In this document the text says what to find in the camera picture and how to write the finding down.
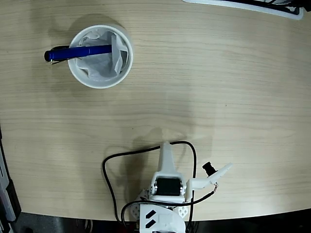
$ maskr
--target wooden table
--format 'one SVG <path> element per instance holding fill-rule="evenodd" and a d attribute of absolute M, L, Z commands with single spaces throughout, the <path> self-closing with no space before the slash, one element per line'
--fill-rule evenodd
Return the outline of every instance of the wooden table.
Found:
<path fill-rule="evenodd" d="M 117 22 L 135 60 L 122 83 L 83 86 L 44 51 Z M 194 219 L 311 208 L 311 14 L 295 21 L 181 0 L 5 0 L 0 8 L 0 123 L 22 210 L 113 220 L 108 155 L 188 140 L 233 162 Z M 189 148 L 175 165 L 192 173 Z M 158 151 L 108 164 L 119 210 L 149 185 Z M 197 192 L 199 198 L 212 187 Z"/>

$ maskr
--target white tissue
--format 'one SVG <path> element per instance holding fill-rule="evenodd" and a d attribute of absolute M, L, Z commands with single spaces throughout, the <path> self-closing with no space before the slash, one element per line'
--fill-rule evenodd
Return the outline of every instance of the white tissue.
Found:
<path fill-rule="evenodd" d="M 112 53 L 76 58 L 78 68 L 85 70 L 88 77 L 103 81 L 117 77 L 128 59 L 128 48 L 124 40 L 106 29 L 94 29 L 79 42 L 79 46 L 112 45 Z"/>

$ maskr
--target white cup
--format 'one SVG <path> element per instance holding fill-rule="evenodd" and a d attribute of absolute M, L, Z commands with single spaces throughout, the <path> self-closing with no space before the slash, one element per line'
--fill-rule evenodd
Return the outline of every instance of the white cup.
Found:
<path fill-rule="evenodd" d="M 73 38 L 69 47 L 70 48 L 77 47 L 79 44 L 79 41 L 88 32 L 92 31 L 95 28 L 105 28 L 108 31 L 112 31 L 118 34 L 125 41 L 125 44 L 128 47 L 128 59 L 127 59 L 127 63 L 124 69 L 120 72 L 118 76 L 112 79 L 109 79 L 109 80 L 103 79 L 102 81 L 97 81 L 97 80 L 90 79 L 84 70 L 78 68 L 76 65 L 75 59 L 68 60 L 68 65 L 69 65 L 70 71 L 80 83 L 84 84 L 85 86 L 89 86 L 89 87 L 96 88 L 96 89 L 105 89 L 105 88 L 109 88 L 109 87 L 117 85 L 127 76 L 133 64 L 133 57 L 134 57 L 133 56 L 133 44 L 132 44 L 132 40 L 129 34 L 123 27 L 119 25 L 115 25 L 115 24 L 105 24 L 105 25 L 94 25 L 94 26 L 83 29 Z"/>

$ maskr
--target black cable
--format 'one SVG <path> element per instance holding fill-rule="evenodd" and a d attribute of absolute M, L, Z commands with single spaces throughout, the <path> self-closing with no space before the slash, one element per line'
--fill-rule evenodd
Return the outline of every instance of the black cable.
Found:
<path fill-rule="evenodd" d="M 137 150 L 137 151 L 130 151 L 130 152 L 124 152 L 124 153 L 118 153 L 118 154 L 113 154 L 113 155 L 110 155 L 108 156 L 107 158 L 104 159 L 103 163 L 102 163 L 102 167 L 103 167 L 103 174 L 104 174 L 104 177 L 106 179 L 106 182 L 107 182 L 107 185 L 109 187 L 109 191 L 110 191 L 110 194 L 111 194 L 111 197 L 112 197 L 112 201 L 113 201 L 113 207 L 114 207 L 114 212 L 115 212 L 115 217 L 116 217 L 116 220 L 118 223 L 121 223 L 121 221 L 119 220 L 119 217 L 118 217 L 118 210 L 117 210 L 117 201 L 116 201 L 116 197 L 115 197 L 115 194 L 113 192 L 113 189 L 112 189 L 112 186 L 111 186 L 111 183 L 108 179 L 108 176 L 107 176 L 107 172 L 106 172 L 106 163 L 109 159 L 113 159 L 113 158 L 116 158 L 116 157 L 120 157 L 120 156 L 125 156 L 125 155 L 133 155 L 133 154 L 140 154 L 140 153 L 146 153 L 146 152 L 150 152 L 150 151 L 153 151 L 153 150 L 157 150 L 157 149 L 160 149 L 160 146 L 157 146 L 157 147 L 152 147 L 152 148 L 149 148 L 149 149 L 142 149 L 142 150 Z"/>
<path fill-rule="evenodd" d="M 197 233 L 197 232 L 198 232 L 199 224 L 200 224 L 200 222 L 198 221 L 198 222 L 197 222 L 197 225 L 196 225 L 196 229 L 194 230 L 194 233 Z"/>
<path fill-rule="evenodd" d="M 195 200 L 195 201 L 191 201 L 191 202 L 185 202 L 185 203 L 170 203 L 170 202 L 162 202 L 162 201 L 151 201 L 151 200 L 135 200 L 132 202 L 127 203 L 125 206 L 123 206 L 122 210 L 121 210 L 121 221 L 122 224 L 124 226 L 125 225 L 125 218 L 124 218 L 124 213 L 126 211 L 126 209 L 128 207 L 130 207 L 131 205 L 135 205 L 135 204 L 153 204 L 153 205 L 165 205 L 165 206 L 189 206 L 189 205 L 195 205 L 197 203 L 200 203 L 204 200 L 206 200 L 207 198 L 209 198 L 210 196 L 212 196 L 215 192 L 216 192 L 217 186 L 215 186 L 214 191 L 211 191 L 210 193 L 206 194 L 205 196 L 203 196 L 202 198 Z"/>
<path fill-rule="evenodd" d="M 192 152 L 193 152 L 193 175 L 192 175 L 192 177 L 195 178 L 196 177 L 196 151 L 195 151 L 194 146 L 190 142 L 187 142 L 187 141 L 177 141 L 177 142 L 172 142 L 171 143 L 171 145 L 176 145 L 176 144 L 187 144 L 192 149 Z M 110 183 L 110 181 L 108 179 L 108 176 L 107 176 L 107 172 L 106 172 L 106 169 L 105 169 L 105 164 L 106 164 L 106 162 L 109 159 L 112 159 L 112 158 L 116 158 L 116 157 L 120 157 L 120 156 L 126 156 L 126 155 L 139 154 L 139 153 L 146 153 L 146 152 L 150 152 L 150 151 L 157 150 L 157 149 L 160 149 L 160 146 L 152 147 L 152 148 L 149 148 L 149 149 L 143 149 L 143 150 L 137 150 L 137 151 L 124 152 L 124 153 L 118 153 L 118 154 L 110 155 L 107 158 L 105 158 L 103 163 L 102 163 L 103 174 L 104 174 L 104 177 L 105 177 L 106 182 L 108 184 L 108 188 L 109 188 L 109 191 L 111 193 L 112 200 L 113 200 L 115 218 L 116 218 L 118 223 L 123 223 L 125 227 L 126 227 L 126 225 L 125 225 L 125 221 L 124 221 L 124 216 L 123 216 L 123 220 L 121 220 L 121 221 L 119 220 L 119 217 L 118 217 L 117 202 L 116 202 L 116 198 L 115 198 L 115 195 L 114 195 L 111 183 Z M 194 200 L 194 191 L 192 192 L 191 202 L 189 202 L 189 203 L 187 203 L 187 205 L 185 205 L 185 206 L 190 205 L 190 216 L 189 216 L 189 221 L 188 221 L 186 230 L 189 229 L 189 227 L 191 226 L 191 222 L 192 222 L 193 205 L 195 204 L 193 200 Z"/>
<path fill-rule="evenodd" d="M 188 231 L 185 231 L 185 233 L 193 233 L 194 225 L 195 225 L 195 223 L 191 222 L 191 225 L 190 225 Z"/>

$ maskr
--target white robot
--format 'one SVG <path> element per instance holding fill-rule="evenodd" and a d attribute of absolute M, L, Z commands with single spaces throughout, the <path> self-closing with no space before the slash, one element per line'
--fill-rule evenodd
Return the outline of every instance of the white robot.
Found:
<path fill-rule="evenodd" d="M 158 171 L 153 175 L 149 189 L 144 189 L 136 200 L 150 200 L 169 203 L 187 203 L 194 190 L 203 189 L 209 184 L 217 188 L 217 180 L 223 176 L 232 164 L 216 171 L 210 163 L 203 166 L 207 178 L 190 178 L 187 182 L 183 175 L 175 170 L 173 154 L 169 142 L 160 148 Z M 132 216 L 139 221 L 140 233 L 185 233 L 183 218 L 188 213 L 187 206 L 168 207 L 165 205 L 136 204 L 131 206 Z"/>

